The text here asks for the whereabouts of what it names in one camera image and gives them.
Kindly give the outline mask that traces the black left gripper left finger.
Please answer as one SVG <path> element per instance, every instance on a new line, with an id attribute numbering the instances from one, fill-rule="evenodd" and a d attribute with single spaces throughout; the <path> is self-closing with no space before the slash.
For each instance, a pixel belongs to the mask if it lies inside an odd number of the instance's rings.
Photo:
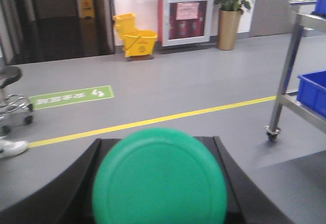
<path id="1" fill-rule="evenodd" d="M 96 139 L 59 176 L 31 196 L 1 211 L 1 223 L 81 223 L 95 162 Z"/>

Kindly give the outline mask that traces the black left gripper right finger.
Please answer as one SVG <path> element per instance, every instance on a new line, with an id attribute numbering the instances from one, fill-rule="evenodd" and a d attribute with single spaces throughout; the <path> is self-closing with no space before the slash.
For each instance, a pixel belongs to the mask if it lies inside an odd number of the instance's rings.
<path id="1" fill-rule="evenodd" d="M 230 193 L 225 223 L 293 223 L 240 168 L 221 139 L 213 140 Z"/>

